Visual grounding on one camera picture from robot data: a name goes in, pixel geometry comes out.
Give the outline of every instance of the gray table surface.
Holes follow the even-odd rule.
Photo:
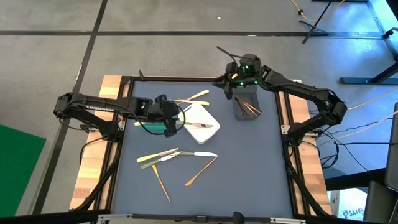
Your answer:
[[[247,217],[292,218],[273,93],[258,89],[263,115],[254,121],[236,121],[232,101],[211,83],[135,82],[133,90],[133,96],[166,94],[171,99],[209,90],[197,100],[210,102],[205,108],[220,123],[220,129],[199,145],[185,129],[165,138],[150,135],[129,120],[112,213],[232,216],[238,211]],[[157,164],[172,201],[169,204],[152,168],[142,170],[143,163],[136,159],[175,147],[214,152],[218,158],[188,187],[184,184],[212,157],[178,156]]]

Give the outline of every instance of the gray floor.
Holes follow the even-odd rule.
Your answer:
[[[386,29],[397,26],[384,0],[371,2]],[[325,7],[325,3],[311,0],[297,0],[297,3],[311,18],[317,17]],[[0,0],[0,30],[92,30],[100,5],[100,0]],[[252,0],[250,4],[238,0],[115,0],[109,1],[100,30],[306,31],[297,22],[299,19],[288,0]],[[378,32],[365,4],[344,3],[318,26],[332,32]],[[72,89],[88,39],[0,37],[3,105],[0,123],[47,139],[18,214],[29,211],[59,129],[52,115],[56,97]],[[394,60],[383,40],[311,38],[305,45],[301,41],[301,37],[98,37],[81,92],[97,95],[103,75],[137,75],[138,69],[145,75],[217,76],[223,73],[230,59],[216,50],[216,45],[238,55],[257,54],[264,64],[288,78],[331,88],[348,106],[393,88],[343,86],[337,82],[341,76],[372,77],[392,65]],[[348,111],[343,124],[332,130],[377,121],[392,113],[397,100],[398,91]],[[344,141],[387,141],[390,129],[391,122],[386,121]],[[69,130],[44,212],[68,209],[78,172],[78,154],[85,138],[84,133]],[[385,166],[387,147],[349,148],[367,169]],[[321,147],[322,156],[334,150],[334,145],[327,144]],[[341,149],[339,161],[333,169],[325,171],[325,176],[361,171],[345,149]]]

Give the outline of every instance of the green mat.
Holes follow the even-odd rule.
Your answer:
[[[0,125],[0,217],[14,216],[45,139]]]

